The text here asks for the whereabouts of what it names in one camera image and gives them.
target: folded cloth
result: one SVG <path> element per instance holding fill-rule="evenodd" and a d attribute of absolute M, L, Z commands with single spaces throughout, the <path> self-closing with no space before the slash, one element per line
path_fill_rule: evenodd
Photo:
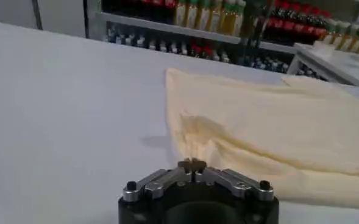
<path fill-rule="evenodd" d="M 176 149 L 255 180 L 279 199 L 359 208 L 359 99 L 330 83 L 288 86 L 166 72 Z"/>

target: white wall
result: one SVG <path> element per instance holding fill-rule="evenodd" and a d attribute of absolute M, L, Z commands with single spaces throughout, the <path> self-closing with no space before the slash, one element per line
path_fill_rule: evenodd
<path fill-rule="evenodd" d="M 0 0 L 0 22 L 37 28 L 32 0 Z"/>
<path fill-rule="evenodd" d="M 83 0 L 38 0 L 43 30 L 85 37 Z"/>

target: black bolt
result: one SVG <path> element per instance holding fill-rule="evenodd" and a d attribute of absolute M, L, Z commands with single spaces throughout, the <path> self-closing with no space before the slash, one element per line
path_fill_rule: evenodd
<path fill-rule="evenodd" d="M 135 191 L 137 189 L 137 183 L 136 181 L 130 181 L 126 184 L 126 189 L 128 191 Z"/>
<path fill-rule="evenodd" d="M 265 191 L 270 190 L 270 182 L 268 182 L 266 180 L 261 180 L 259 182 L 259 186 L 260 186 L 261 190 L 265 190 Z"/>

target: white counter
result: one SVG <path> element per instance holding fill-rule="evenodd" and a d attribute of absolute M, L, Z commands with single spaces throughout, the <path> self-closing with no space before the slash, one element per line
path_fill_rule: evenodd
<path fill-rule="evenodd" d="M 359 62 L 352 58 L 352 55 L 356 54 L 333 51 L 332 56 L 323 58 L 314 54 L 310 45 L 296 43 L 294 47 L 297 49 L 296 54 L 299 60 L 317 73 L 321 73 L 328 79 L 345 80 L 359 86 Z M 295 67 L 296 58 L 293 59 L 291 67 Z"/>
<path fill-rule="evenodd" d="M 176 165 L 168 67 L 281 84 L 272 72 L 0 24 L 0 224 L 117 223 L 127 181 Z M 359 223 L 359 210 L 281 202 L 280 223 Z"/>

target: silver metal bracket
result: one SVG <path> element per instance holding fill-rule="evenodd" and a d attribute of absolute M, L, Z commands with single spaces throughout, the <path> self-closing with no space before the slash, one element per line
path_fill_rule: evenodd
<path fill-rule="evenodd" d="M 123 189 L 123 200 L 136 202 L 143 194 L 157 199 L 173 184 L 184 186 L 191 182 L 205 183 L 210 187 L 218 184 L 238 198 L 246 198 L 248 194 L 261 201 L 271 201 L 274 198 L 274 190 L 268 181 L 257 182 L 233 170 L 218 170 L 206 167 L 203 161 L 193 160 L 180 162 L 174 170 L 158 170 L 137 183 L 128 182 Z"/>

